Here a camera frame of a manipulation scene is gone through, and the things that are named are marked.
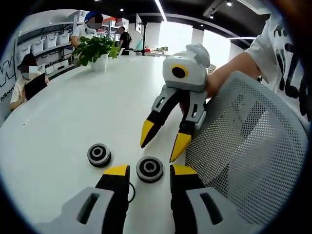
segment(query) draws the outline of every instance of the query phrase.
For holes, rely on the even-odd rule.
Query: white table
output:
[[[109,61],[105,73],[76,68],[9,116],[0,129],[0,173],[31,224],[51,221],[63,203],[96,185],[104,169],[89,163],[87,151],[104,143],[113,156],[109,166],[129,164],[136,188],[124,234],[174,233],[169,157],[182,118],[179,107],[145,149],[139,145],[143,122],[164,84],[163,60],[121,56]],[[137,161],[144,156],[155,156],[164,165],[163,178],[154,184],[136,175]],[[177,163],[184,160],[181,156]]]

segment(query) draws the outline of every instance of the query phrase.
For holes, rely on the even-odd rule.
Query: yellow eye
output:
[[[183,67],[182,65],[174,65],[171,68],[171,70],[172,70],[172,74],[176,78],[185,78],[189,74],[188,70],[185,67]]]

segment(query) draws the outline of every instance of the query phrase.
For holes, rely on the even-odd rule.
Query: blue cap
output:
[[[84,18],[84,21],[86,22],[86,21],[88,21],[89,19],[91,19],[92,17],[94,17],[94,16],[96,16],[96,15],[98,15],[98,12],[90,11],[90,12],[86,15],[86,17]]]

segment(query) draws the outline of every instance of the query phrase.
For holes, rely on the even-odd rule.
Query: potted plant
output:
[[[80,44],[73,51],[73,55],[79,56],[82,66],[87,66],[90,62],[93,71],[103,71],[106,69],[108,57],[117,58],[119,47],[108,38],[92,37],[91,39],[81,37]]]

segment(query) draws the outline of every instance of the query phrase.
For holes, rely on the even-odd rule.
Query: green plant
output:
[[[115,42],[108,38],[92,37],[91,39],[81,37],[80,44],[73,51],[74,56],[79,56],[82,66],[87,66],[88,62],[96,62],[102,55],[108,54],[113,59],[117,58],[120,47],[115,46]]]

